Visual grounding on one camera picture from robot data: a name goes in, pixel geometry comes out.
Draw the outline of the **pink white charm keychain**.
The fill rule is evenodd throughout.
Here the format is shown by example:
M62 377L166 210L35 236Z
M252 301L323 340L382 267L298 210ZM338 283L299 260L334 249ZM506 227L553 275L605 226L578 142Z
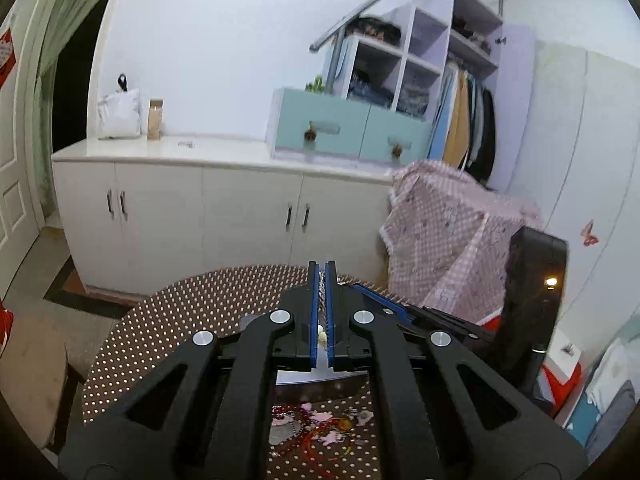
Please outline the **pink white charm keychain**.
M331 412L312 411L310 421L310 437L321 445L329 446L345 440L344 431L341 430L342 420Z

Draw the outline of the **clear round pendant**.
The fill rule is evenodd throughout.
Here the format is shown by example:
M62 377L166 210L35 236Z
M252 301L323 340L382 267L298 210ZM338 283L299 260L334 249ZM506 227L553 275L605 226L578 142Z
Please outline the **clear round pendant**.
M374 414L371 411L360 411L356 416L356 422L358 427L366 426L370 420L374 419Z

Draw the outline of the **dark grey storage box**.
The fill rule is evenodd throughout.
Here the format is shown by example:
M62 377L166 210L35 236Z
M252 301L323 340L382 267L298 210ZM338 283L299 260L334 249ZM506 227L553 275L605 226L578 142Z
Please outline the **dark grey storage box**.
M271 404L272 389L285 388L285 401L317 402L336 393L350 396L363 373L334 372L318 350L317 315L308 308L280 307L262 316L245 315L246 333L232 367L224 403L237 400L252 411Z

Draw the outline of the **brown polka dot tablecloth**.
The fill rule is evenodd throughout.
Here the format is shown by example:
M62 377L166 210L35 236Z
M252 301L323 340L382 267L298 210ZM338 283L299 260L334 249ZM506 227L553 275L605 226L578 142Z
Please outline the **brown polka dot tablecloth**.
M106 337L82 392L82 422L89 425L199 330L239 333L241 318L274 310L285 290L303 285L303 266L238 266L185 278L141 300ZM367 378L350 396L317 402L285 401L277 386L266 476L269 479L378 479L382 476L378 427L358 427L360 411L373 413ZM310 437L312 411L342 420L342 443L323 446Z

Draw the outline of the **hanging clothes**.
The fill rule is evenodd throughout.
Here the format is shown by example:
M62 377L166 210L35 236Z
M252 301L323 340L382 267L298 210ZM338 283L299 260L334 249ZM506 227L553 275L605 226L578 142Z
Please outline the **hanging clothes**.
M464 171L487 186L496 151L494 95L463 64L449 61L436 101L426 158Z

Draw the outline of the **teal drawer unit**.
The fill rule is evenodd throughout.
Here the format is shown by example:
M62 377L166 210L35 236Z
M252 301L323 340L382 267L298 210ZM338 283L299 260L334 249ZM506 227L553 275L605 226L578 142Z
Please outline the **teal drawer unit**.
M273 93L266 138L277 153L408 165L426 157L432 126L383 107L283 88Z

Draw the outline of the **white low cabinet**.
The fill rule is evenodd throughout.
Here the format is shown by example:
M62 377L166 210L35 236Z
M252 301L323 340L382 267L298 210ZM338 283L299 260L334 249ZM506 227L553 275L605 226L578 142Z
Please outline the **white low cabinet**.
M335 261L379 282L390 178L274 158L262 142L88 139L52 158L81 283L148 296L230 266Z

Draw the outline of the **red cartoon poster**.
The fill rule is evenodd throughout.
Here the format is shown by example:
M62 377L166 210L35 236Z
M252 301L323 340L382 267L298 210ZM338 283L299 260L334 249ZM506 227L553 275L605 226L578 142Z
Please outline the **red cartoon poster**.
M14 314L0 302L0 356L9 342L13 322Z

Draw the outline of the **lilac open shelf wardrobe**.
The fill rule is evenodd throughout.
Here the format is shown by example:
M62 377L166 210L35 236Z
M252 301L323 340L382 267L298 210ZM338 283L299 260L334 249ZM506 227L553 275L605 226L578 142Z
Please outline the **lilac open shelf wardrobe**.
M492 94L496 154L488 185L508 189L528 118L535 71L536 36L525 25L508 24L500 10L482 0L413 0L383 14L400 30L397 44L351 32L326 55L323 77L334 96L347 98L356 70L371 86L392 94L397 112L414 90L422 99L421 119L436 122L445 91L446 66L457 64Z

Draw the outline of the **white panel door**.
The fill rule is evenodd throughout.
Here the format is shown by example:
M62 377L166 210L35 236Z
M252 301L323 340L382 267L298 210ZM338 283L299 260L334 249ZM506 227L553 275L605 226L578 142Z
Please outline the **white panel door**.
M1 293L39 229L27 172L25 99L42 0L15 0L1 26Z

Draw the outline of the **brown paper package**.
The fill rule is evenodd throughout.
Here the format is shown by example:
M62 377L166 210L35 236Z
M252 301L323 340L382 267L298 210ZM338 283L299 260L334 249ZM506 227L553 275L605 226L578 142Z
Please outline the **brown paper package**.
M163 106L164 101L162 99L152 99L149 102L146 133L150 141L160 140L162 136Z

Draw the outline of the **white plastic bag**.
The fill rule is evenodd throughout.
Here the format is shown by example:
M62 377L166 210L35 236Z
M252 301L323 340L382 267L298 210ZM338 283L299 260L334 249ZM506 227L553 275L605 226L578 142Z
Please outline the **white plastic bag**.
M117 78L118 90L98 101L96 135L104 139L134 139L141 136L140 91L130 89L125 74Z

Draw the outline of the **pink butterfly wall sticker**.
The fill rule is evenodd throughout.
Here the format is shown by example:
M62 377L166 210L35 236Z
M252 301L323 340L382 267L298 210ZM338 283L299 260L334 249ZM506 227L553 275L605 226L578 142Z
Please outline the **pink butterfly wall sticker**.
M593 221L590 220L580 231L580 237L582 238L582 244L585 247L590 247L598 244L600 240L597 235L593 234Z

